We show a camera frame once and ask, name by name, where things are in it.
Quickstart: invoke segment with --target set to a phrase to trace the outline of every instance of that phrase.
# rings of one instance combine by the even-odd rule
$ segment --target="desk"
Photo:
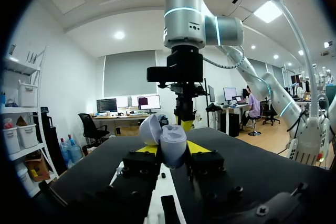
[[[96,116],[92,118],[94,121],[129,121],[129,120],[143,120],[149,115],[132,115],[132,116]]]
[[[132,115],[132,116],[96,116],[92,118],[98,127],[106,124],[110,134],[114,135],[116,127],[138,126],[139,120],[144,120],[150,115]]]
[[[239,123],[242,120],[242,114],[243,114],[243,108],[249,106],[248,104],[241,104],[241,105],[236,105],[235,108],[233,107],[226,107],[222,108],[223,111],[225,111],[225,118],[226,118],[226,134],[229,134],[229,110],[234,110],[234,109],[240,109],[240,114],[239,114]]]
[[[209,150],[218,150],[223,156],[226,172],[233,184],[244,188],[242,204],[250,206],[252,202],[266,202],[277,193],[292,192],[300,182],[306,182],[310,198],[306,213],[316,213],[317,218],[321,218],[320,213],[323,213],[325,219],[329,219],[325,215],[333,215],[334,211],[328,211],[333,204],[327,202],[334,202],[336,181],[328,170],[300,164],[211,128],[195,129],[186,134],[190,141]],[[51,188],[67,202],[83,198],[83,193],[94,194],[109,185],[129,150],[144,146],[137,136],[111,138],[67,170]],[[186,166],[171,170],[171,173],[186,222],[202,223],[201,206],[195,199]]]

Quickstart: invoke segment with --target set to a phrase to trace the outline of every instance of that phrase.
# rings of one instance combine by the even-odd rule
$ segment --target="stool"
[[[256,131],[256,120],[260,119],[261,116],[257,116],[256,118],[250,118],[252,120],[252,124],[253,124],[253,131],[248,133],[249,136],[260,136],[261,132]]]

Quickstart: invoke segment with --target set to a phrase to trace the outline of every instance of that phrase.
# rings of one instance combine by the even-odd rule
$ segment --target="office chair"
[[[250,118],[252,120],[253,131],[248,133],[249,136],[260,136],[261,135],[260,131],[256,131],[256,120],[261,118],[263,112],[264,112],[264,106],[262,105],[262,103],[260,103],[260,114],[256,116],[255,118]]]
[[[97,128],[89,114],[80,113],[78,115],[83,122],[84,137],[93,138],[96,141],[98,141],[103,136],[106,136],[107,134],[110,134],[110,132],[107,131],[107,125],[102,126],[102,127],[105,127],[105,129],[103,131],[99,130],[102,127]]]
[[[280,120],[274,118],[274,116],[277,115],[277,114],[278,113],[274,110],[274,108],[273,108],[273,106],[271,104],[270,110],[266,111],[266,118],[265,118],[265,120],[263,121],[262,124],[264,125],[267,121],[271,121],[272,126],[273,126],[274,121],[278,121],[279,124],[280,124]]]

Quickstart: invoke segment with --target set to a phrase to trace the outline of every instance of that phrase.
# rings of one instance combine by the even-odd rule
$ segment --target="yellow object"
[[[176,118],[176,123],[178,123],[179,117],[175,116]],[[181,126],[184,129],[184,131],[189,131],[191,129],[191,126],[193,125],[194,120],[192,121],[182,121],[181,120]]]
[[[208,149],[199,146],[198,144],[190,142],[189,140],[187,142],[188,142],[190,154],[197,153],[197,152],[211,152]]]
[[[30,170],[31,171],[31,173],[32,173],[32,175],[34,176],[34,177],[37,177],[37,172],[33,169],[33,170]]]
[[[147,145],[144,148],[137,150],[137,152],[150,152],[156,155],[158,145]]]

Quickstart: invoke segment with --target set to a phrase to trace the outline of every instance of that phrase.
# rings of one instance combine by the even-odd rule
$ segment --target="black table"
[[[252,146],[211,128],[187,132],[188,140],[209,150],[218,150],[225,159],[228,175],[235,185],[243,186],[246,203],[266,202],[281,191],[292,192],[300,182],[308,183],[308,209],[323,211],[325,196],[335,193],[334,175],[328,170],[281,157]],[[113,137],[68,170],[51,187],[65,201],[80,199],[83,193],[95,193],[111,181],[116,168],[129,150],[138,150],[144,143],[136,136]],[[186,167],[172,170],[176,192],[187,223],[200,223],[200,206],[186,175]]]

